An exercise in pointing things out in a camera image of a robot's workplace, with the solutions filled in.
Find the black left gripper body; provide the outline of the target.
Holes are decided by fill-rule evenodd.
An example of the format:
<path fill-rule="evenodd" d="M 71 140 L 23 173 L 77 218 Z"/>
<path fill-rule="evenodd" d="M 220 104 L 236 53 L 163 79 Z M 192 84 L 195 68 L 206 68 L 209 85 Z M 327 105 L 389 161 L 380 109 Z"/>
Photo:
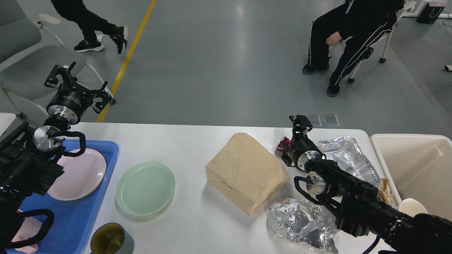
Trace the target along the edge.
<path fill-rule="evenodd" d="M 95 95 L 81 85 L 63 83 L 47 105 L 49 118 L 62 117 L 69 125 L 78 124 L 86 109 L 92 106 Z"/>

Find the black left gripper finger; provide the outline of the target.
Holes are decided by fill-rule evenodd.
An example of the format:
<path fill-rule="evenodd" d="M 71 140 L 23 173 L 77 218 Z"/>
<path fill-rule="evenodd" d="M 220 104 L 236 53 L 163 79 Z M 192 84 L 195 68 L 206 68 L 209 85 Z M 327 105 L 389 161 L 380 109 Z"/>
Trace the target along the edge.
<path fill-rule="evenodd" d="M 75 86 L 76 79 L 71 74 L 74 66 L 76 62 L 72 62 L 69 66 L 55 65 L 44 82 L 45 87 L 60 89 L 63 84 Z"/>
<path fill-rule="evenodd" d="M 117 103 L 116 98 L 108 88 L 108 81 L 103 82 L 100 89 L 89 90 L 88 97 L 92 97 L 93 103 L 90 104 L 90 107 L 97 114 L 100 114 L 108 104 L 115 105 Z"/>

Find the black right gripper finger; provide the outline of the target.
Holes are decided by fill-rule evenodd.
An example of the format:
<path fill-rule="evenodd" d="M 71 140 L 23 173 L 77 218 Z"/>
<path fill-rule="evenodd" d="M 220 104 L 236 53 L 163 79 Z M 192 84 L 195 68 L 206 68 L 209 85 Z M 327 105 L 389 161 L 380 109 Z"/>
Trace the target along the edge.
<path fill-rule="evenodd" d="M 293 123 L 292 138 L 293 139 L 305 139 L 307 133 L 313 129 L 312 123 L 305 115 L 289 116 L 289 119 Z"/>

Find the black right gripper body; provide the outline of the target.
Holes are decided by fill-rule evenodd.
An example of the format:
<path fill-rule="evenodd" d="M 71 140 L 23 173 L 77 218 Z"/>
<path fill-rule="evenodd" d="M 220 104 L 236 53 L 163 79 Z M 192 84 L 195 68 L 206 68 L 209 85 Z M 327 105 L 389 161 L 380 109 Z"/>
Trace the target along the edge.
<path fill-rule="evenodd" d="M 305 171 L 304 166 L 309 161 L 320 160 L 322 152 L 309 138 L 292 140 L 289 152 L 281 155 L 281 159 L 288 167 L 295 167 Z"/>

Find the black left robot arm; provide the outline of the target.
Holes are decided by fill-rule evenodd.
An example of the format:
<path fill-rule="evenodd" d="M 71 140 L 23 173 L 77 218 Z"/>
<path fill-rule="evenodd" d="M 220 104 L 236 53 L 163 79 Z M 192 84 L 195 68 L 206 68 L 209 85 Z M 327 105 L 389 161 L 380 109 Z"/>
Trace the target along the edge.
<path fill-rule="evenodd" d="M 35 209 L 18 212 L 24 199 L 33 193 L 45 195 L 55 180 L 63 175 L 61 157 L 78 157 L 85 153 L 86 137 L 82 132 L 71 131 L 72 125 L 81 121 L 81 116 L 91 107 L 99 114 L 108 104 L 116 100 L 101 81 L 100 89 L 90 90 L 77 82 L 70 66 L 55 65 L 44 85 L 55 88 L 56 94 L 47 105 L 49 114 L 44 124 L 32 128 L 22 122 L 10 133 L 1 137 L 0 174 L 0 225 L 1 253 L 7 249 L 18 249 L 42 241 L 49 232 L 54 213 L 50 209 Z M 23 241 L 13 241 L 26 218 L 45 216 L 38 232 Z"/>

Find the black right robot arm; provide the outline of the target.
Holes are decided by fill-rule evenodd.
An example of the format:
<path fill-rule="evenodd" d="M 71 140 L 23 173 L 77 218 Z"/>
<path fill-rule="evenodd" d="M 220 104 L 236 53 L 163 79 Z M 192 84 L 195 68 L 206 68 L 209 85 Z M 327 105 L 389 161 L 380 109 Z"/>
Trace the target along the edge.
<path fill-rule="evenodd" d="M 322 205 L 335 217 L 339 230 L 354 237 L 376 235 L 368 254 L 383 239 L 393 254 L 450 254 L 451 222 L 445 218 L 417 214 L 411 217 L 379 200 L 377 187 L 343 171 L 310 140 L 312 124 L 305 115 L 289 116 L 292 139 L 281 140 L 281 158 L 289 167 L 307 173 L 294 177 L 295 189 L 314 204 Z"/>

